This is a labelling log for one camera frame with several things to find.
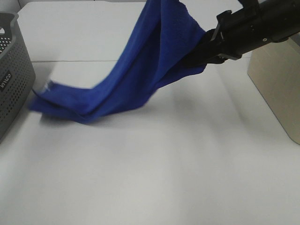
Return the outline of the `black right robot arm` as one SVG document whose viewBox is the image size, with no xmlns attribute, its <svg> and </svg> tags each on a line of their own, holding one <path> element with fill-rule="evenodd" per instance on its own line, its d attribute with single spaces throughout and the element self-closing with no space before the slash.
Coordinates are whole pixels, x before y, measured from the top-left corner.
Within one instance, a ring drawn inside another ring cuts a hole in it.
<svg viewBox="0 0 300 225">
<path fill-rule="evenodd" d="M 207 31 L 183 58 L 188 68 L 238 60 L 269 43 L 281 43 L 300 31 L 298 0 L 241 0 L 242 9 L 217 15 L 217 26 Z"/>
</svg>

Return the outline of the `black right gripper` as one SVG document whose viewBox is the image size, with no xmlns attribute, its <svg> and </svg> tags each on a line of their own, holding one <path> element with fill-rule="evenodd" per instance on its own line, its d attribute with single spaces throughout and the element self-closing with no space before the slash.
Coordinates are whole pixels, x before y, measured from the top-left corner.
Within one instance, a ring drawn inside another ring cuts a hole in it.
<svg viewBox="0 0 300 225">
<path fill-rule="evenodd" d="M 227 59 L 240 59 L 242 53 L 238 53 L 234 45 L 241 41 L 237 30 L 246 20 L 245 9 L 234 13 L 227 10 L 217 15 L 217 27 L 203 35 L 197 46 L 182 59 L 183 65 L 195 68 L 206 64 L 222 64 Z"/>
</svg>

